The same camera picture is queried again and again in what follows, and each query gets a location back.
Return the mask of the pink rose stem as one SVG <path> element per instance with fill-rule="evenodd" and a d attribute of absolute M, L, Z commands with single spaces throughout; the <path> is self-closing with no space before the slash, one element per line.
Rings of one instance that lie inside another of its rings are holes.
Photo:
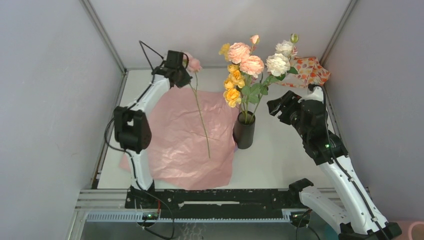
<path fill-rule="evenodd" d="M 192 83 L 190 83 L 189 86 L 190 86 L 190 88 L 191 88 L 191 90 L 194 94 L 194 97 L 195 97 L 200 121 L 201 121 L 203 132 L 204 132 L 204 137 L 206 139 L 207 155 L 208 155 L 208 158 L 210 159 L 211 158 L 210 141 L 209 141 L 209 136 L 208 136 L 208 131 L 207 131 L 207 128 L 206 128 L 206 125 L 205 125 L 205 121 L 204 121 L 204 118 L 203 118 L 201 101 L 200 101 L 199 94 L 198 94 L 198 87 L 199 87 L 198 72 L 200 72 L 203 68 L 201 66 L 200 61 L 197 58 L 193 57 L 190 53 L 183 52 L 183 55 L 184 55 L 183 62 L 186 64 L 185 68 L 187 69 L 187 71 L 190 74 L 194 74 L 195 86 L 193 86 Z"/>

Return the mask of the purple pink wrapping paper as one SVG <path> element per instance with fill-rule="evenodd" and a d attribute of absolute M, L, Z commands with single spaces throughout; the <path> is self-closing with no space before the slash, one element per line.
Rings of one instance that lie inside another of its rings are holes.
<path fill-rule="evenodd" d="M 236 149 L 233 127 L 239 111 L 229 107 L 219 92 L 198 91 L 198 96 L 211 158 L 192 90 L 172 88 L 148 116 L 152 139 L 146 152 L 155 181 L 185 190 L 230 183 Z"/>

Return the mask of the white rose stem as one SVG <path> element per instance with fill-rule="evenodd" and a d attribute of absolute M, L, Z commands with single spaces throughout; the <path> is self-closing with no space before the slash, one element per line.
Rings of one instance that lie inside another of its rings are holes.
<path fill-rule="evenodd" d="M 287 75 L 297 74 L 298 71 L 291 64 L 291 60 L 297 56 L 298 50 L 296 43 L 299 41 L 299 35 L 297 33 L 292 33 L 289 36 L 288 40 L 283 40 L 278 42 L 274 47 L 274 54 L 268 56 L 265 61 L 266 73 L 268 76 L 263 80 L 263 74 L 260 77 L 258 83 L 258 93 L 251 93 L 249 100 L 254 100 L 254 97 L 257 98 L 257 102 L 254 103 L 255 107 L 252 112 L 252 116 L 249 121 L 246 123 L 251 123 L 254 120 L 256 111 L 258 109 L 259 103 L 261 102 L 263 96 L 267 95 L 269 92 L 269 86 L 273 83 L 282 82 Z"/>

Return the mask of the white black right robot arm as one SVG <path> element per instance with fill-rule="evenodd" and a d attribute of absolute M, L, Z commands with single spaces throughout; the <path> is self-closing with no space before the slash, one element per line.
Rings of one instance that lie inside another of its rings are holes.
<path fill-rule="evenodd" d="M 306 154 L 330 180 L 343 204 L 339 207 L 303 178 L 288 187 L 293 207 L 306 206 L 318 214 L 340 240 L 393 240 L 402 234 L 399 224 L 388 221 L 378 210 L 359 180 L 342 140 L 330 131 L 321 87 L 303 97 L 289 90 L 266 105 L 271 116 L 296 130 Z"/>

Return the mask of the peach rose stem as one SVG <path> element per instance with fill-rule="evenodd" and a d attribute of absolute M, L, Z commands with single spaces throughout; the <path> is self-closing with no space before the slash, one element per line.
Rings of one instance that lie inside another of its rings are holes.
<path fill-rule="evenodd" d="M 249 105 L 255 105 L 258 100 L 256 97 L 254 97 L 254 100 L 249 100 L 249 96 L 251 93 L 259 92 L 259 83 L 255 82 L 255 80 L 261 77 L 265 68 L 263 60 L 259 56 L 254 55 L 256 46 L 260 42 L 260 36 L 255 34 L 250 37 L 249 41 L 250 43 L 246 43 L 246 45 L 250 47 L 250 54 L 240 64 L 241 73 L 245 78 L 245 86 L 240 90 L 242 102 L 238 108 L 245 116 L 247 116 L 247 111 L 249 111 Z"/>

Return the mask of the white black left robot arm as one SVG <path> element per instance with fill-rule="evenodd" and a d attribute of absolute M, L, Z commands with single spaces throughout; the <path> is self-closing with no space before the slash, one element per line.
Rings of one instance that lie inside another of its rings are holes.
<path fill-rule="evenodd" d="M 182 88 L 191 83 L 189 62 L 186 53 L 168 51 L 166 59 L 152 70 L 152 79 L 140 96 L 127 106 L 117 106 L 113 112 L 114 139 L 127 155 L 131 186 L 140 191 L 136 200 L 145 209 L 153 207 L 157 200 L 149 190 L 154 180 L 146 151 L 153 136 L 148 117 L 172 87 Z"/>

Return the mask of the yellow rose stem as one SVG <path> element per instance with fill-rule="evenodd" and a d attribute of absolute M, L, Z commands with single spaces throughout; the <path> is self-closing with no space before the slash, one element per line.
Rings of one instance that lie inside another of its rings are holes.
<path fill-rule="evenodd" d="M 239 107 L 242 103 L 240 91 L 245 86 L 245 77 L 240 70 L 240 64 L 250 53 L 250 47 L 242 42 L 225 43 L 218 52 L 229 63 L 228 77 L 223 82 L 225 88 L 223 97 L 230 108 Z"/>

